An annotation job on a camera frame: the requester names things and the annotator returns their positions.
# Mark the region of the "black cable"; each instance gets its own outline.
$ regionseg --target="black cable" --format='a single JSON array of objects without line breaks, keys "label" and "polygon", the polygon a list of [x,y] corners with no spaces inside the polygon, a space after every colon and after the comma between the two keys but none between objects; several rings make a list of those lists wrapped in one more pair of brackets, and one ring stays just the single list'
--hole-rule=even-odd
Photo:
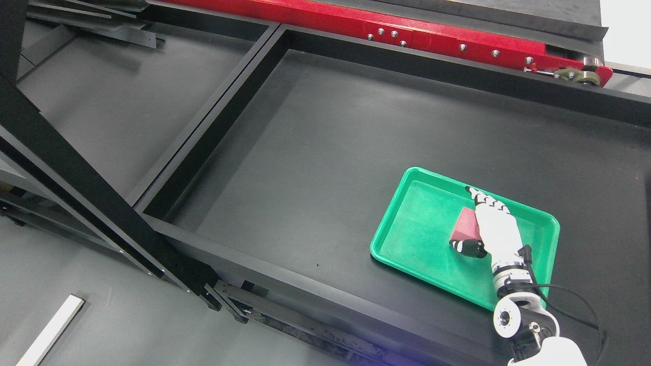
[{"label": "black cable", "polygon": [[568,288],[566,288],[566,287],[559,286],[559,285],[552,285],[551,283],[545,283],[545,284],[538,284],[538,283],[536,283],[536,284],[528,284],[528,283],[511,283],[511,284],[507,284],[507,285],[505,285],[505,286],[510,287],[510,288],[512,288],[512,289],[531,289],[531,288],[533,288],[533,289],[538,289],[538,290],[539,290],[540,288],[542,288],[542,287],[549,287],[549,288],[553,288],[553,289],[564,290],[564,291],[566,291],[566,292],[569,292],[570,294],[573,294],[573,295],[576,296],[577,298],[579,298],[579,299],[580,299],[580,300],[581,300],[581,301],[586,305],[586,307],[588,308],[588,310],[590,310],[590,312],[592,313],[592,316],[594,317],[594,321],[595,321],[595,323],[596,323],[596,324],[595,324],[595,325],[596,325],[596,329],[597,329],[597,331],[599,332],[599,348],[598,348],[598,352],[597,352],[597,360],[594,362],[594,366],[597,366],[597,365],[599,364],[599,362],[600,362],[601,359],[602,359],[602,351],[603,351],[603,345],[604,345],[604,334],[603,334],[603,328],[602,328],[602,326],[601,326],[601,322],[600,322],[600,320],[599,320],[599,316],[597,315],[597,312],[596,312],[596,311],[594,310],[594,308],[590,305],[590,303],[588,302],[588,300],[586,300],[582,295],[580,295],[578,292],[576,292],[576,291],[574,291],[574,290],[570,290],[570,289],[568,289]]},{"label": "black cable", "polygon": [[[538,281],[536,280],[536,276],[533,274],[533,268],[531,268],[531,263],[528,263],[528,264],[526,264],[526,265],[527,265],[527,267],[528,267],[529,274],[531,275],[531,281],[533,282],[534,285],[537,285],[537,284],[538,284]],[[589,321],[589,320],[584,320],[584,319],[581,319],[581,318],[579,318],[579,317],[576,317],[576,316],[574,316],[574,315],[568,313],[567,311],[565,311],[565,310],[563,310],[563,309],[561,309],[561,308],[559,308],[559,307],[554,306],[552,303],[549,302],[549,299],[548,299],[547,296],[544,294],[544,292],[542,292],[542,290],[541,290],[540,288],[536,288],[535,291],[536,291],[536,294],[537,294],[538,296],[540,296],[540,298],[541,298],[541,299],[542,299],[542,300],[543,300],[543,301],[544,301],[544,302],[545,302],[545,303],[546,303],[550,308],[552,308],[552,309],[556,310],[557,312],[559,312],[559,313],[565,315],[566,317],[568,317],[568,318],[570,318],[570,319],[572,319],[572,320],[576,320],[577,322],[579,322],[579,323],[581,323],[581,324],[584,324],[584,325],[586,325],[586,326],[588,326],[588,327],[590,327],[590,328],[592,328],[592,329],[594,329],[594,330],[599,330],[599,325],[598,325],[598,324],[593,323],[593,322],[591,322],[591,321]]]}]

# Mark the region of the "green tray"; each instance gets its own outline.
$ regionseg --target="green tray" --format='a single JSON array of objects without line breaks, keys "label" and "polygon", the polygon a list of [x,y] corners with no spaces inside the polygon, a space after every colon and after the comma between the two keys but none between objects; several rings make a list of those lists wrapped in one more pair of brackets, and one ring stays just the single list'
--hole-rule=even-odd
[{"label": "green tray", "polygon": [[[475,208],[466,186],[423,168],[408,169],[371,241],[370,252],[380,262],[492,311],[498,299],[490,258],[465,257],[449,244],[462,208]],[[546,212],[486,193],[504,202],[516,217],[523,244],[532,248],[536,279],[549,283],[559,222]]]}]

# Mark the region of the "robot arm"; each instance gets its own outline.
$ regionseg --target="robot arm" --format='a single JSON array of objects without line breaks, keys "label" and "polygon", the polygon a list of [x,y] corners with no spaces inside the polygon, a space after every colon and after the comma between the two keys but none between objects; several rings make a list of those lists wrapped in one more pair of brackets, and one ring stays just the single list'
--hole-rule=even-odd
[{"label": "robot arm", "polygon": [[515,217],[506,205],[475,188],[466,187],[475,201],[481,241],[451,241],[461,254],[483,258],[491,255],[493,285],[500,299],[493,312],[496,332],[509,340],[513,366],[586,366],[579,347],[560,336],[556,318],[542,307],[533,286],[527,247]]}]

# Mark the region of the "red block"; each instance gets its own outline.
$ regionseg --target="red block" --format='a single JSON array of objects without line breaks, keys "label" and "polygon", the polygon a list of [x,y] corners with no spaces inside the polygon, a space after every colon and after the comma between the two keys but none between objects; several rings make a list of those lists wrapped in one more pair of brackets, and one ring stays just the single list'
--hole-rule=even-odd
[{"label": "red block", "polygon": [[450,240],[468,239],[481,240],[481,237],[479,236],[479,226],[477,225],[475,211],[464,207],[461,210],[461,214],[459,214],[459,218],[456,220],[456,225],[454,226]]}]

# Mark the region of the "white strip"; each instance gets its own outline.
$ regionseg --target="white strip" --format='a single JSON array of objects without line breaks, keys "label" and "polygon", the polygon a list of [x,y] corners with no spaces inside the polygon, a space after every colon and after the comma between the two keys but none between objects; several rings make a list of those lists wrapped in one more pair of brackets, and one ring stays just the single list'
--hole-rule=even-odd
[{"label": "white strip", "polygon": [[25,352],[16,366],[37,366],[43,357],[48,353],[54,342],[57,341],[61,333],[66,329],[72,318],[75,317],[84,303],[84,299],[70,295],[61,305],[54,317],[50,319],[48,325],[43,328],[41,334],[34,340],[34,343]]}]

